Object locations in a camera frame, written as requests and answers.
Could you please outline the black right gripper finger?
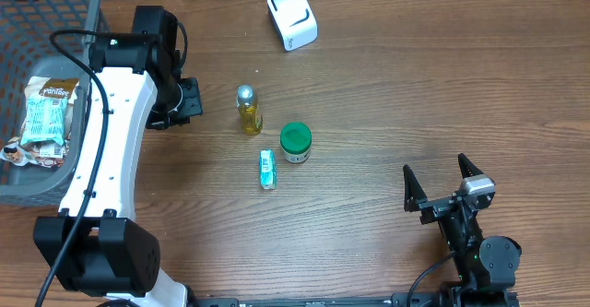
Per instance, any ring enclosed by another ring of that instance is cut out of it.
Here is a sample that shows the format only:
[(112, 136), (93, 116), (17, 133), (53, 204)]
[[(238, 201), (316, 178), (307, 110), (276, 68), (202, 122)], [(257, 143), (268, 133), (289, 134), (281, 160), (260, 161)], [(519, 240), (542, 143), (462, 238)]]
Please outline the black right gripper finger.
[(458, 155), (458, 164), (463, 178), (469, 178), (483, 173), (464, 153)]
[(404, 210), (406, 212), (420, 211), (420, 204), (427, 202), (428, 197), (423, 191), (414, 172), (406, 164), (403, 167), (404, 184), (405, 184), (405, 203)]

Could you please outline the yellow Vim drink bottle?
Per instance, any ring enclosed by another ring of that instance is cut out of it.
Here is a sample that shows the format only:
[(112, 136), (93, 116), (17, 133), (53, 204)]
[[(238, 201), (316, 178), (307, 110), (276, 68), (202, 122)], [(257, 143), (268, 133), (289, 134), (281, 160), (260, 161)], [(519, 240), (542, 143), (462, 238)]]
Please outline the yellow Vim drink bottle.
[(256, 136), (263, 129), (263, 118), (259, 112), (257, 93), (250, 85), (241, 85), (237, 89), (236, 107), (246, 135)]

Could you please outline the teal Kleenex tissue pack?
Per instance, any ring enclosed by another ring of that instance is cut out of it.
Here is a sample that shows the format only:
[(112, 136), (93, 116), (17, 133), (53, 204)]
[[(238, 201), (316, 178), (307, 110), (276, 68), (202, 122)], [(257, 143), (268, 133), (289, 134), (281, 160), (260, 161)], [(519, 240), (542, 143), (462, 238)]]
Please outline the teal Kleenex tissue pack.
[(265, 190), (274, 190), (277, 187), (277, 167), (274, 153), (271, 149), (260, 151), (260, 184)]

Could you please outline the green lid jar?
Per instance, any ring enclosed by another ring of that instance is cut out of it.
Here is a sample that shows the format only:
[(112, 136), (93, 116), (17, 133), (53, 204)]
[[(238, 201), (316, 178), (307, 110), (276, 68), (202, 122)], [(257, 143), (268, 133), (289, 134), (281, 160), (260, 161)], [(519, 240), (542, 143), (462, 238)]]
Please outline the green lid jar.
[(290, 163), (302, 163), (310, 157), (313, 136), (310, 128), (301, 122), (286, 124), (280, 133), (283, 157)]

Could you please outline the teal snack packet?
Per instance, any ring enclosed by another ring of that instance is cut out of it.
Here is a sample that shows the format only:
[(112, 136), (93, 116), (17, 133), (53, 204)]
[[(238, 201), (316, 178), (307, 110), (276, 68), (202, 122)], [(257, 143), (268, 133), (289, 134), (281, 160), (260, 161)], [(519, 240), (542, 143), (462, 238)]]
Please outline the teal snack packet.
[(20, 142), (65, 143), (65, 114), (67, 99), (32, 96), (27, 99), (27, 112)]

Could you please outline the PanTree beige snack pouch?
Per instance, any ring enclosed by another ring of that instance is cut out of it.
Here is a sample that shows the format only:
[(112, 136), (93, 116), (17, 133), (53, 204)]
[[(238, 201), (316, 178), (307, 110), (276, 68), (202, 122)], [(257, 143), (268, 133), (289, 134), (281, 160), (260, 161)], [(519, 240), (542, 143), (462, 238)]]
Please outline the PanTree beige snack pouch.
[(32, 77), (29, 80), (29, 84), (25, 87), (26, 112), (27, 99), (32, 96), (67, 99), (65, 143), (62, 146), (58, 146), (54, 142), (38, 142), (22, 145), (20, 138), (24, 129), (25, 114), (20, 135), (11, 138), (7, 145), (2, 147), (1, 160), (7, 161), (17, 167), (36, 165), (49, 169), (59, 168), (65, 162), (65, 158), (69, 152), (73, 110), (77, 99), (76, 88), (78, 85), (78, 78)]

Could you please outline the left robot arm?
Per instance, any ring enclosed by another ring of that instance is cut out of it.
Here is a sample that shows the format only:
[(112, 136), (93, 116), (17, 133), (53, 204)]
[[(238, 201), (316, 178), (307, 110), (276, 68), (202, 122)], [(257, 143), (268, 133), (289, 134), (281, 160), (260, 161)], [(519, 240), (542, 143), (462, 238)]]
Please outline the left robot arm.
[(91, 103), (74, 177), (58, 213), (36, 220), (33, 240), (48, 281), (107, 306), (193, 306), (189, 286), (160, 266), (158, 239), (136, 223), (135, 182), (146, 130), (202, 113), (197, 81), (183, 77), (183, 24), (162, 6), (138, 6), (128, 33), (93, 32)]

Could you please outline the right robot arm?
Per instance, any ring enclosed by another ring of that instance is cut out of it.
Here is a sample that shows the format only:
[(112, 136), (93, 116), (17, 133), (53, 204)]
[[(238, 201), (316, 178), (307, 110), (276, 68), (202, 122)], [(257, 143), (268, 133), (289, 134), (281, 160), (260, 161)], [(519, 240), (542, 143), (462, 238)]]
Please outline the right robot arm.
[[(496, 193), (495, 182), (468, 157), (460, 153), (462, 174), (459, 188), (450, 195), (430, 200), (409, 166), (403, 167), (404, 210), (419, 212), (420, 222), (436, 222), (449, 254), (423, 271), (406, 293), (396, 293), (393, 302), (411, 306), (518, 306), (515, 285), (522, 247), (506, 236), (485, 237), (477, 221), (479, 211), (489, 207)], [(459, 279), (444, 282), (433, 293), (418, 295), (416, 288), (446, 262), (454, 262)]]

